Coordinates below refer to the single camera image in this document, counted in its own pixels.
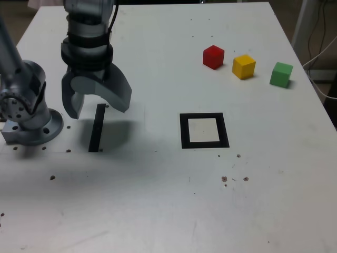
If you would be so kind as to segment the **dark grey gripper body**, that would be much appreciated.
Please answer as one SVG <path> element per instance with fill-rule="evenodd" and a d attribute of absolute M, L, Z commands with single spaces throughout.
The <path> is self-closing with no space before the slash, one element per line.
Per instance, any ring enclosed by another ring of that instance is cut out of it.
<path fill-rule="evenodd" d="M 110 65 L 99 71 L 88 71 L 68 66 L 68 73 L 70 74 L 70 80 L 74 79 L 75 77 L 82 76 L 91 80 L 105 81 L 109 76 L 109 68 Z"/>

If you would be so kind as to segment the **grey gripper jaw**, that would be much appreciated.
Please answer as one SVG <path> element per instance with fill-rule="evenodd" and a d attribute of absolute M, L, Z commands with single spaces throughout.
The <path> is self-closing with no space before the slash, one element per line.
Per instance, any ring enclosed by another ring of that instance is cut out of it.
<path fill-rule="evenodd" d="M 71 81 L 74 91 L 84 95 L 97 95 L 114 109 L 124 113 L 130 107 L 132 89 L 122 73 L 113 63 L 110 64 L 109 76 L 105 81 L 91 80 L 78 76 Z"/>
<path fill-rule="evenodd" d="M 84 94 L 76 92 L 71 87 L 75 78 L 72 72 L 67 72 L 62 78 L 62 102 L 65 111 L 72 119 L 78 119 L 84 104 Z"/>

